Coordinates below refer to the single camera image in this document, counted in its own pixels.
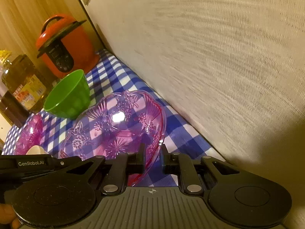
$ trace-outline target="purple glass bowl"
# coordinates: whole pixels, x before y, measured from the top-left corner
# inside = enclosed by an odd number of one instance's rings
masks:
[[[164,140],[166,116],[163,107],[146,91],[124,91],[103,97],[85,110],[68,130],[59,157],[96,155],[115,158],[121,152],[137,152],[146,145],[145,173],[129,176],[135,185],[157,159]]]
[[[22,129],[16,142],[15,155],[25,155],[32,146],[39,145],[42,138],[42,130],[42,117],[40,114],[36,114]]]

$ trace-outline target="bottle cap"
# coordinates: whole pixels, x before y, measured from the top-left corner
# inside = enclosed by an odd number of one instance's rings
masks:
[[[7,50],[0,50],[0,64],[4,64],[4,62],[6,61],[6,59],[12,54],[11,51],[7,51]]]

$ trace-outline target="plastic bottle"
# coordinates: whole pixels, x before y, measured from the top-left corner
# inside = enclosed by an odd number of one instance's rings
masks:
[[[19,103],[32,113],[38,113],[52,89],[32,61],[25,54],[0,51],[3,65],[2,82]]]
[[[21,106],[2,82],[0,82],[0,113],[11,125],[15,124],[19,128],[25,124],[29,116],[29,112]]]

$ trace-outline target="rice cooker lid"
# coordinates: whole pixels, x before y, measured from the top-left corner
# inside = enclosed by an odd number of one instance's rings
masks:
[[[65,26],[61,30],[59,30],[56,34],[54,34],[52,37],[50,37],[39,49],[38,49],[38,55],[37,58],[41,57],[44,53],[46,53],[46,49],[48,46],[50,46],[54,41],[60,40],[64,38],[66,35],[71,33],[74,29],[82,25],[87,20],[82,20],[80,22],[74,21],[70,23],[69,25]]]

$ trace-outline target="blue checkered tablecloth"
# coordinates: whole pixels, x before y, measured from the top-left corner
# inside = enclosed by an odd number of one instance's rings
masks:
[[[113,92],[141,89],[149,92],[161,105],[163,105],[166,119],[166,137],[164,143],[169,152],[182,152],[192,159],[204,155],[224,160],[214,148],[199,133],[188,124],[164,99],[154,92],[130,68],[119,61],[107,50],[100,51],[100,62],[87,75],[90,88],[90,106],[102,97]],[[65,139],[67,130],[72,127],[73,121],[51,115],[44,110],[40,112],[44,120],[43,137],[40,145],[53,156],[57,156],[59,145]],[[3,154],[14,154],[15,143],[22,128],[13,126],[7,134]],[[175,186],[177,177],[164,175],[158,159],[148,174],[139,182],[138,186]]]

